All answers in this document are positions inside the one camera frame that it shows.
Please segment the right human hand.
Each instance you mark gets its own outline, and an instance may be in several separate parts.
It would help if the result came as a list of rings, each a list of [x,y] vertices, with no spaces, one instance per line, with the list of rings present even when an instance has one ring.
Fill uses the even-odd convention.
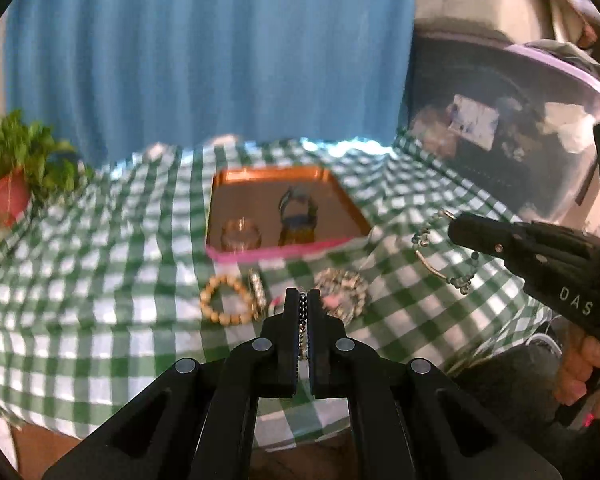
[[[586,393],[586,382],[600,368],[600,342],[577,325],[569,324],[568,340],[557,373],[555,398],[572,405]],[[600,396],[592,413],[600,421]]]

